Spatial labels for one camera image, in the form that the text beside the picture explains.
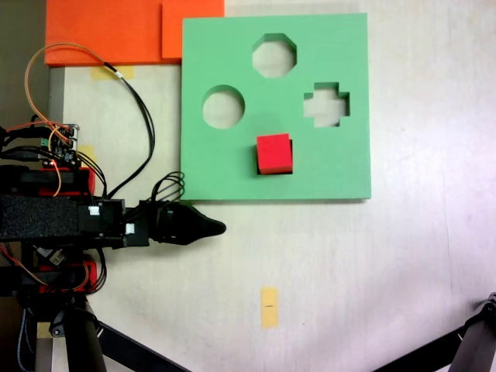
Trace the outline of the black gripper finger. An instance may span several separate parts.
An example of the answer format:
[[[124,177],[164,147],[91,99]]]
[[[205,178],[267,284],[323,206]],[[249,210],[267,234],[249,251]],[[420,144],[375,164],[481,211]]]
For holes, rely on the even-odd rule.
[[[188,234],[188,245],[192,244],[200,239],[210,238],[213,236],[220,236],[225,233],[225,229],[196,229]]]
[[[194,230],[226,230],[226,224],[212,219],[191,206],[192,226]]]

